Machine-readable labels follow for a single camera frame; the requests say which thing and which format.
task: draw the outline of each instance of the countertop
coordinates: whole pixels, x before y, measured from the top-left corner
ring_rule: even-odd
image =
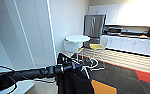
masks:
[[[142,36],[140,36],[141,33],[132,33],[132,34],[124,33],[124,34],[120,34],[120,35],[119,34],[106,34],[106,33],[103,33],[102,35],[129,37],[129,38],[140,38],[140,39],[150,39],[150,37],[142,37]]]

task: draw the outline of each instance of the cable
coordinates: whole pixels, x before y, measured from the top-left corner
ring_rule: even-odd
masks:
[[[8,68],[8,67],[0,66],[0,68],[5,68],[5,69],[8,69],[8,70],[11,70],[11,71],[15,72],[13,69]],[[25,78],[25,79],[27,79],[27,80],[30,80],[29,78],[23,76],[22,74],[20,74],[20,73],[18,73],[18,72],[15,72],[15,73],[17,73],[18,75],[20,75],[21,77],[23,77],[23,78]],[[58,78],[57,80],[53,81],[53,82],[44,81],[44,80],[33,80],[33,81],[40,81],[40,82],[46,82],[46,83],[54,83],[54,82],[58,81],[59,78]]]
[[[4,67],[4,66],[0,66],[0,68],[5,68],[5,69],[8,69],[8,70],[14,71],[13,69],[8,68],[8,67]],[[15,84],[15,87],[13,88],[13,90],[11,90],[9,93],[7,93],[7,94],[10,94],[10,93],[14,92],[14,90],[16,90],[17,84],[16,84],[16,81],[11,76],[8,76],[8,78],[10,78]]]
[[[13,90],[11,90],[9,93],[7,93],[7,94],[10,94],[10,93],[14,92],[14,90],[16,90],[17,84],[16,84],[16,81],[11,76],[8,76],[8,78],[10,78],[13,81],[13,83],[15,84],[15,87],[13,88]]]
[[[14,70],[13,70],[13,69],[8,68],[8,67],[0,66],[0,68],[8,69],[8,70],[11,70],[11,71],[13,71],[13,72],[14,72]]]

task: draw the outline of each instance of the gray floor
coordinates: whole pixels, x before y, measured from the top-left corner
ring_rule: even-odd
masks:
[[[80,55],[94,57],[94,50],[84,48]],[[95,58],[108,63],[150,73],[150,57],[113,50],[95,50]]]

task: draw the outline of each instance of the stainless steel refrigerator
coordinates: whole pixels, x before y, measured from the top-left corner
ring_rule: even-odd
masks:
[[[91,39],[84,43],[84,47],[89,48],[90,43],[100,43],[100,37],[103,32],[106,15],[85,15],[84,35]]]

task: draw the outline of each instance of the round table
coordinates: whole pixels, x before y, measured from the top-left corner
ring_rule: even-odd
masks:
[[[90,37],[84,35],[70,35],[66,37],[66,40],[71,42],[85,42],[89,41]]]

